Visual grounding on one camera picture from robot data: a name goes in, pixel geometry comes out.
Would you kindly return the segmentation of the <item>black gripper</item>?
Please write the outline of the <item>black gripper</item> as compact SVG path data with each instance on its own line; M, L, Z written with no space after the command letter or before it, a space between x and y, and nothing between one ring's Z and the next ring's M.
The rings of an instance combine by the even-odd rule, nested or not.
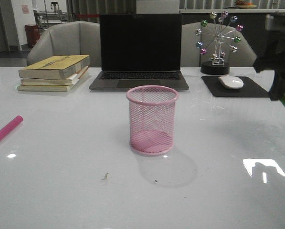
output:
M274 70L268 94L272 101L277 101L285 95L285 13L266 15L265 29L268 31L265 51L255 59L253 67L257 73Z

